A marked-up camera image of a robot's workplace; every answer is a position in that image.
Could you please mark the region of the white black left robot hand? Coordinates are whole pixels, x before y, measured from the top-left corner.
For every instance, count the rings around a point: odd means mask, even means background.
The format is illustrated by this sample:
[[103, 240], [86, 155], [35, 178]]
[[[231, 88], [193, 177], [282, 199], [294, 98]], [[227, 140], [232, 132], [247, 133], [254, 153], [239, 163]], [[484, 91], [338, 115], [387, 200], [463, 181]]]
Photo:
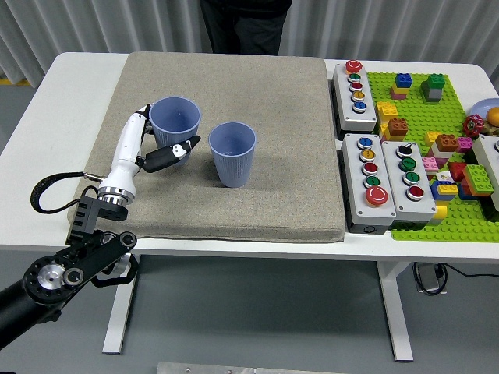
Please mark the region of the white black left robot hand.
[[200, 141], [199, 107], [184, 97], [165, 97], [134, 112], [119, 138], [109, 175], [98, 198], [125, 206], [136, 196], [134, 176], [182, 165]]

